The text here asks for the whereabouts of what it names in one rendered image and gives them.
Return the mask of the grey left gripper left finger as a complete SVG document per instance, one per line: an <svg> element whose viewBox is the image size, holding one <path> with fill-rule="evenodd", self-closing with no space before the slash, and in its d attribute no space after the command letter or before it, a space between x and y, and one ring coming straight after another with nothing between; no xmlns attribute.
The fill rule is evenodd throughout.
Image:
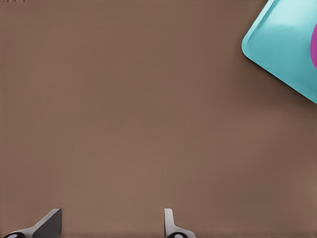
<svg viewBox="0 0 317 238"><path fill-rule="evenodd" d="M62 232L62 209L54 208L35 225L10 232L3 238L60 238Z"/></svg>

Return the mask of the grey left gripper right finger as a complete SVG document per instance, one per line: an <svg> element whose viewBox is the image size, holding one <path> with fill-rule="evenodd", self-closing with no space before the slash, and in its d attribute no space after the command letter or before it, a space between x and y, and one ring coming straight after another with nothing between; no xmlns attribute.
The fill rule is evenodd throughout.
<svg viewBox="0 0 317 238"><path fill-rule="evenodd" d="M173 210L164 208L164 238L196 238L196 235L190 230L176 226Z"/></svg>

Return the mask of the teal tray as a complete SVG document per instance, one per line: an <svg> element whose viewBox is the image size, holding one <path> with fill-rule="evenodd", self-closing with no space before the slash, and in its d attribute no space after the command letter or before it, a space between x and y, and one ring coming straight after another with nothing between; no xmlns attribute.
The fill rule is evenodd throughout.
<svg viewBox="0 0 317 238"><path fill-rule="evenodd" d="M317 104L310 41L317 0L268 0L242 40L246 57Z"/></svg>

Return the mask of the magenta plate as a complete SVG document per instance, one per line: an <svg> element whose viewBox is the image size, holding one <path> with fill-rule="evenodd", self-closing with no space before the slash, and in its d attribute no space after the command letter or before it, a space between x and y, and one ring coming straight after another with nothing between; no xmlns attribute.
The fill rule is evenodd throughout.
<svg viewBox="0 0 317 238"><path fill-rule="evenodd" d="M313 29L310 41L310 56L313 66L317 69L317 24Z"/></svg>

